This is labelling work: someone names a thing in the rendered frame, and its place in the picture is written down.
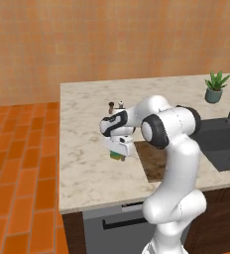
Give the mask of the green and yellow sponge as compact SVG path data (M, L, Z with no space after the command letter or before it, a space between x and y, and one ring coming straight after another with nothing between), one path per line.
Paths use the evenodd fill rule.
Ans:
M120 155L120 154L118 154L118 153L115 153L115 152L113 152L113 151L110 151L110 158L111 158L111 159L114 159L114 160L117 160L117 161L122 161L122 162L124 162L126 157L123 156L123 155Z

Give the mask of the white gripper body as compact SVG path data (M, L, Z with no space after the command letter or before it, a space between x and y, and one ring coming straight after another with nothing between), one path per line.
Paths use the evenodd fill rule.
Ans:
M103 146L125 157L131 157L135 152L135 145L131 136L105 137Z

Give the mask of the narrow dark wood cupboard panel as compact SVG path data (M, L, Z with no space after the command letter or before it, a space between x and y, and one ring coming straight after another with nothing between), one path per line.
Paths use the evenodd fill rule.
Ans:
M83 218L81 212L62 216L69 254L86 254Z

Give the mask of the green plant in teal pot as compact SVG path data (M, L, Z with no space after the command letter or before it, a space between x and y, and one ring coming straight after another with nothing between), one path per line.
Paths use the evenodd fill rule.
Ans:
M223 88L226 86L226 81L230 75L223 76L222 71L215 74L213 71L210 72L210 79L205 81L207 86L205 91L205 100L208 103L217 103L222 96Z

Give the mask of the grey dishwasher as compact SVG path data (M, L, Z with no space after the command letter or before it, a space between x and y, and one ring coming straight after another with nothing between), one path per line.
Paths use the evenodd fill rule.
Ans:
M141 218L142 202L124 203L84 211L86 254L141 254L154 235L156 226L148 222L104 230L107 223Z

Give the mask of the dark grey sink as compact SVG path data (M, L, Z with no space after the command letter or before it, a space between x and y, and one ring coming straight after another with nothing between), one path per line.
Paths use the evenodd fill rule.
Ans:
M230 123L225 118L202 120L191 138L218 172L230 171Z

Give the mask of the brown wooden cutting board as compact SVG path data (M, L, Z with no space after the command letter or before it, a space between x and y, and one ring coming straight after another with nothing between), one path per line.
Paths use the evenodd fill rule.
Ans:
M135 147L148 182L161 181L166 168L167 151L159 150L146 141L135 142Z

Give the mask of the dark wood cupboard door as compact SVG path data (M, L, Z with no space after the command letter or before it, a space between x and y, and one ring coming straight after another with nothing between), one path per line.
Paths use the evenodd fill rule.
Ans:
M230 252L230 188L203 194L206 211L190 224L184 248L189 254Z

